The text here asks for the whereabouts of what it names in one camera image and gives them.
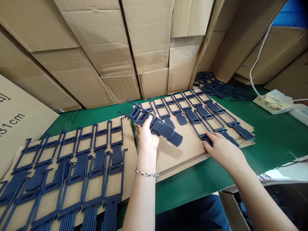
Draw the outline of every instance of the flattened cardboard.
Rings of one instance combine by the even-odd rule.
[[[56,112],[81,109],[79,102],[0,26],[0,74]]]
[[[168,94],[188,89],[202,39],[203,36],[174,39],[172,46],[176,47],[170,47],[169,55]]]
[[[237,70],[237,74],[250,79],[250,70],[257,60],[261,42]],[[272,27],[266,38],[259,61],[252,72],[256,81],[267,83],[282,69],[308,49],[308,30],[302,28]]]
[[[136,98],[138,83],[119,0],[55,3],[100,77],[133,75],[129,85],[135,84],[136,91],[129,97]]]
[[[161,103],[161,100],[155,100],[155,103]],[[149,102],[142,103],[143,108],[150,107]],[[171,105],[171,109],[175,110],[175,105]],[[253,127],[235,116],[233,113],[229,112],[233,117],[235,117],[240,123],[241,126],[249,131],[253,131]],[[186,125],[180,125],[177,121],[176,117],[171,115],[171,121],[175,125],[175,131],[183,136],[183,141],[179,147],[175,147],[171,143],[169,143],[164,137],[160,136],[159,145],[157,149],[157,165],[156,171],[160,174],[166,171],[169,168],[177,166],[179,164],[185,163],[187,160],[194,158],[200,154],[206,153],[202,144],[202,141],[197,136],[191,124],[188,122]],[[229,128],[226,125],[228,133],[235,139],[238,139],[240,135],[232,128]],[[136,140],[138,142],[138,134],[140,127],[135,125],[136,129]],[[199,133],[205,133],[205,128],[201,124],[196,125],[196,129]]]
[[[27,138],[38,140],[58,114],[0,75],[1,131],[0,180]]]
[[[285,3],[286,0],[241,1],[210,71],[228,82]]]
[[[80,47],[53,0],[2,0],[0,24],[30,52]]]
[[[175,0],[171,38],[205,35],[213,0]]]
[[[229,29],[240,2],[241,0],[217,0],[215,2],[209,29],[203,39],[197,62],[193,70],[190,87],[193,85],[197,72],[210,71],[209,68],[212,65],[227,30]]]
[[[120,118],[122,118],[122,116],[112,119],[113,126],[120,125]],[[135,167],[137,165],[138,155],[137,155],[136,146],[134,142],[131,122],[127,119],[124,119],[122,120],[122,123],[123,123],[123,131],[124,131],[123,133],[124,142],[123,142],[122,150],[125,148],[128,148],[128,151],[125,153],[124,183],[123,183],[123,195],[122,195],[122,200],[126,200],[127,198],[130,197],[130,194],[133,188],[133,182],[134,182],[134,177],[135,177]],[[107,127],[107,121],[98,123],[98,130],[105,129],[106,127]],[[83,128],[82,133],[85,134],[91,131],[92,131],[92,126],[89,126],[89,127]],[[71,132],[68,132],[65,137],[69,138],[69,137],[75,136],[75,134],[76,134],[76,131],[71,131]],[[121,133],[113,133],[112,142],[120,140],[120,136],[121,136]],[[49,140],[50,141],[57,140],[58,137],[59,136],[50,137]],[[106,135],[103,135],[97,138],[97,146],[102,145],[105,142],[106,142]],[[80,142],[79,150],[84,150],[88,148],[89,145],[90,145],[89,140],[83,140]],[[72,146],[73,146],[73,143],[64,145],[61,151],[61,156],[62,154],[66,155],[70,153],[73,148]],[[6,174],[4,178],[5,180],[11,179],[12,176],[10,175],[10,172],[13,169],[14,164],[17,162],[17,159],[20,155],[20,151],[23,148],[24,146],[20,147],[19,152],[17,153],[16,158],[14,159],[13,165],[10,168],[10,171]],[[53,151],[54,151],[53,148],[46,149],[42,157],[45,157],[46,159],[50,158]],[[54,174],[55,174],[55,170],[58,167],[58,164],[56,163],[57,154],[58,154],[58,151],[56,152],[53,163],[49,165],[48,167],[48,169],[50,168],[54,168],[54,169],[48,174],[47,181],[46,181],[47,184],[52,182]],[[93,144],[92,144],[91,155],[93,155],[95,158],[96,154],[93,152]],[[21,164],[27,164],[29,160],[31,159],[31,157],[33,156],[30,156],[29,158],[25,158],[25,159],[23,158]],[[76,162],[76,161],[77,161],[76,157],[71,159],[71,162]],[[107,196],[119,193],[120,185],[121,185],[121,175],[120,174],[110,176],[109,181],[108,181],[108,187],[107,187]],[[80,194],[81,194],[81,187],[82,187],[82,181],[68,186],[66,197],[64,200],[64,208],[67,208],[79,201]],[[98,197],[101,193],[101,187],[102,187],[102,176],[91,179],[89,182],[86,200],[91,200],[91,199]],[[52,212],[55,209],[55,202],[56,202],[57,196],[58,196],[58,191],[55,190],[52,193],[46,194],[44,198],[42,198],[42,201],[40,203],[39,210],[38,210],[37,219],[43,217],[44,215]],[[33,202],[30,201],[30,202],[25,203],[25,206],[19,206],[17,208],[17,210],[15,211],[15,214],[16,215],[19,214],[19,217],[14,216],[15,219],[12,218],[11,221],[13,222],[9,223],[9,226],[7,228],[8,230],[16,230],[20,228],[23,224],[25,224],[25,221],[28,218],[27,214],[29,214],[32,204]],[[100,206],[98,209],[98,214],[102,213],[104,210],[105,209],[102,206]],[[75,219],[75,226],[80,225],[83,222],[83,215],[84,215],[83,213],[78,212],[76,219]],[[59,230],[59,227],[60,227],[60,222],[54,221],[52,223],[51,230]]]
[[[169,68],[141,73],[143,99],[167,94]]]
[[[114,104],[82,48],[32,55],[87,109]]]
[[[308,51],[298,57],[264,88],[277,89],[293,99],[308,98]]]
[[[172,0],[122,1],[140,83],[141,73],[168,67],[172,3]]]
[[[131,98],[131,101],[140,99],[134,75],[101,77],[100,79],[105,84],[115,104],[127,102],[128,97]]]
[[[246,141],[242,137],[237,138],[236,141],[241,145],[241,148],[255,144],[254,141]],[[173,175],[175,175],[175,174],[177,174],[181,171],[184,171],[185,169],[188,169],[189,167],[194,166],[194,165],[196,165],[196,164],[198,164],[198,163],[200,163],[200,162],[202,162],[202,161],[204,161],[204,160],[206,160],[210,157],[211,157],[210,154],[203,153],[203,154],[195,156],[195,157],[193,157],[193,158],[191,158],[191,159],[189,159],[189,160],[187,160],[187,161],[185,161],[181,164],[178,164],[174,167],[171,167],[171,168],[169,168],[169,169],[167,169],[167,170],[165,170],[165,171],[163,171],[159,174],[159,177],[156,178],[156,183],[160,182],[162,180],[165,180],[166,178],[171,177],[171,176],[173,176]]]

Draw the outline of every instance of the white cable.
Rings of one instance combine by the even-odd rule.
[[[269,26],[269,28],[268,28],[266,34],[265,34],[265,37],[264,37],[264,39],[263,39],[263,41],[262,41],[262,44],[261,44],[261,47],[260,47],[260,50],[259,50],[259,53],[258,53],[257,60],[256,60],[256,62],[254,63],[254,65],[252,66],[252,68],[251,68],[251,70],[250,70],[250,73],[249,73],[249,76],[250,76],[250,83],[251,83],[251,86],[252,86],[254,92],[255,92],[261,99],[263,99],[264,101],[266,101],[266,102],[268,102],[268,103],[271,103],[271,104],[281,104],[281,102],[280,102],[280,103],[272,103],[272,102],[269,102],[269,101],[267,101],[266,99],[264,99],[264,98],[259,94],[259,92],[257,91],[257,89],[255,88],[255,86],[254,86],[254,84],[253,84],[253,80],[252,80],[252,71],[253,71],[254,67],[257,65],[258,61],[259,61],[259,58],[260,58],[260,55],[261,55],[261,51],[262,51],[262,49],[263,49],[265,40],[266,40],[266,38],[267,38],[267,36],[268,36],[268,34],[269,34],[269,32],[270,32],[269,30],[271,29],[271,27],[272,27],[272,25],[273,25],[273,22],[270,24],[270,26]],[[302,100],[308,100],[308,99],[296,99],[296,100],[293,100],[293,102],[294,102],[294,101],[302,101]]]

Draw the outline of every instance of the chain bracelet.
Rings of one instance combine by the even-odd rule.
[[[143,175],[143,176],[151,176],[151,177],[158,177],[159,174],[157,172],[155,172],[154,174],[151,174],[151,173],[144,173],[144,172],[139,172],[137,170],[137,168],[135,168],[135,172],[138,174],[138,175]]]

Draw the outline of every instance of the green work table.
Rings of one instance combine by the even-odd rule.
[[[251,86],[240,84],[237,88],[248,95],[255,94]],[[260,85],[257,89],[261,94],[268,92]],[[242,151],[257,174],[293,161],[293,156],[299,158],[307,155],[308,127],[290,114],[272,115],[252,101],[230,101],[230,97],[220,99],[216,96],[213,96],[213,99],[255,128],[256,144],[245,147]],[[69,132],[79,126],[86,127],[100,123],[118,117],[116,113],[119,110],[129,114],[132,105],[122,103],[65,112],[60,114],[48,132],[54,136],[59,135],[64,128]],[[233,184],[229,174],[213,158],[209,158],[156,184],[156,214]],[[125,208],[124,206],[124,209],[120,210],[119,221],[123,219]]]

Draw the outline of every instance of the dark clothing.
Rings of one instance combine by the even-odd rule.
[[[218,195],[208,195],[156,215],[155,227],[157,231],[231,230]]]

